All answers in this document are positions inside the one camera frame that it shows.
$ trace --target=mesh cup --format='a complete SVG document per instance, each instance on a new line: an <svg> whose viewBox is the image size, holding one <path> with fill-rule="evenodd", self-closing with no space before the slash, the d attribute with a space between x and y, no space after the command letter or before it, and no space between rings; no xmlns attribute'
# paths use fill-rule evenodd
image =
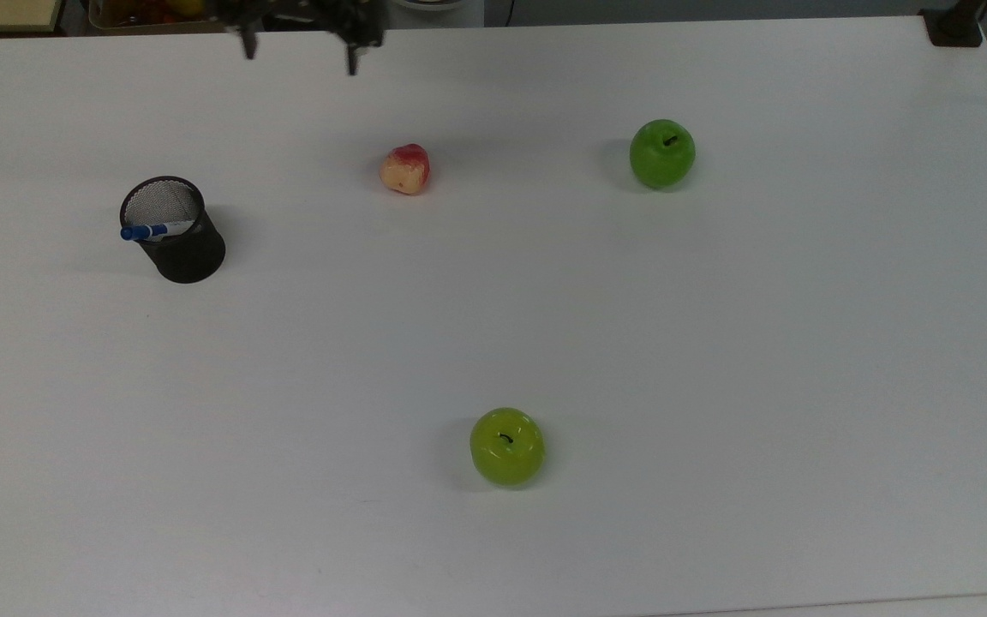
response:
<svg viewBox="0 0 987 617"><path fill-rule="evenodd" d="M227 247L204 210L204 198L189 180L160 176L132 189L121 204L121 226L193 221L181 235L135 241L162 276L195 284L219 269Z"/></svg>

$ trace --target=bowl of fruit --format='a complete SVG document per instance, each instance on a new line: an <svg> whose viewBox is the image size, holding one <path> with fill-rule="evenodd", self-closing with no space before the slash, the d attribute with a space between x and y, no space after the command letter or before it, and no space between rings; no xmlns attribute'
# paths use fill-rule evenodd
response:
<svg viewBox="0 0 987 617"><path fill-rule="evenodd" d="M204 15L204 0L91 0L90 23L102 34L223 32Z"/></svg>

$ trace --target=black mesh pen holder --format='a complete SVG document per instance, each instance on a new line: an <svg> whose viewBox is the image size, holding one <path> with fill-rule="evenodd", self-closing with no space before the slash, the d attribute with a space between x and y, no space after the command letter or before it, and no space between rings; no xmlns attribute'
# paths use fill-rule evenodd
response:
<svg viewBox="0 0 987 617"><path fill-rule="evenodd" d="M132 189L121 204L121 227L192 221L179 235L137 239L162 276L195 284L219 269L227 254L223 236L204 211L204 198L189 180L160 176Z"/></svg>

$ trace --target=robotic arm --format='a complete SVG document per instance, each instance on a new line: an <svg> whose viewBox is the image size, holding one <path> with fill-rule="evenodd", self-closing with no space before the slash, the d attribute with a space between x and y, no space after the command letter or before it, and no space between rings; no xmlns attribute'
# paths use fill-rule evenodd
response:
<svg viewBox="0 0 987 617"><path fill-rule="evenodd" d="M337 34L345 43L349 75L356 75L356 59L368 47L383 45L387 27L385 0L207 0L209 17L242 36L247 59L258 51L261 17L276 15L294 21L314 22Z"/></svg>

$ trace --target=green apple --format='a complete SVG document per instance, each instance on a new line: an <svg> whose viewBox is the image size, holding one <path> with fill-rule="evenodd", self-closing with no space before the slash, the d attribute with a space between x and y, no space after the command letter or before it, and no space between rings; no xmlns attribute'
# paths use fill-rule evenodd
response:
<svg viewBox="0 0 987 617"><path fill-rule="evenodd" d="M470 431L470 457L486 480L502 487L522 484L543 466L540 426L512 407L489 411Z"/></svg>
<svg viewBox="0 0 987 617"><path fill-rule="evenodd" d="M652 189L664 189L688 175L696 163L696 142L671 120L646 122L631 140L631 170Z"/></svg>

